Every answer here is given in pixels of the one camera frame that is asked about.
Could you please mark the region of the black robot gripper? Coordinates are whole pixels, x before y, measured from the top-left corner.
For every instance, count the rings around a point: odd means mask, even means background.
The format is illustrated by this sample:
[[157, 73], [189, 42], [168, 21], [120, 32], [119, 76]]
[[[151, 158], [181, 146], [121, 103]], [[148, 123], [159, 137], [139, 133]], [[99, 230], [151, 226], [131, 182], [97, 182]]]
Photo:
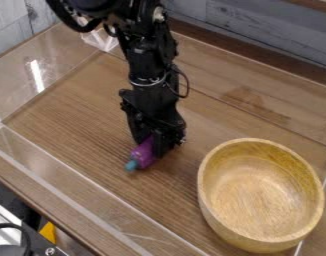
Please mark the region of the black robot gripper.
[[179, 76], [156, 79], [129, 76], [131, 89], [121, 89], [120, 108], [127, 115], [131, 136], [137, 144], [152, 136], [152, 152], [161, 158], [184, 141], [185, 121], [176, 110], [180, 98]]

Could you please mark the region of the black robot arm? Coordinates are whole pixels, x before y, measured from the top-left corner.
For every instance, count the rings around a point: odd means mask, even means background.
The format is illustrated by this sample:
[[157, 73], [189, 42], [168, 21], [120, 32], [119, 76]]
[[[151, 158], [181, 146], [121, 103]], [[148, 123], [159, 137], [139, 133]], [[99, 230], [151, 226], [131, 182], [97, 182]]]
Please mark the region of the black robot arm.
[[176, 103], [189, 94], [185, 74], [173, 63], [177, 42], [171, 34], [161, 0], [45, 0], [51, 10], [79, 33], [101, 27], [117, 39], [128, 63], [131, 87], [119, 91], [136, 143], [151, 139], [160, 158], [185, 136]]

